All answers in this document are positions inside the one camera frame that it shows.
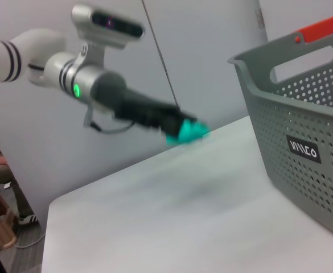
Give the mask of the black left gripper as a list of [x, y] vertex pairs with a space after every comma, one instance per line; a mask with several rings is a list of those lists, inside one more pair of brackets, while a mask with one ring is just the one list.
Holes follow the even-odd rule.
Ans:
[[197, 121], [189, 113], [175, 105], [156, 100], [127, 87], [119, 74], [107, 72], [96, 85], [93, 99], [114, 113], [117, 119], [135, 122], [144, 127], [151, 127], [164, 132], [170, 137], [178, 137], [180, 119]]

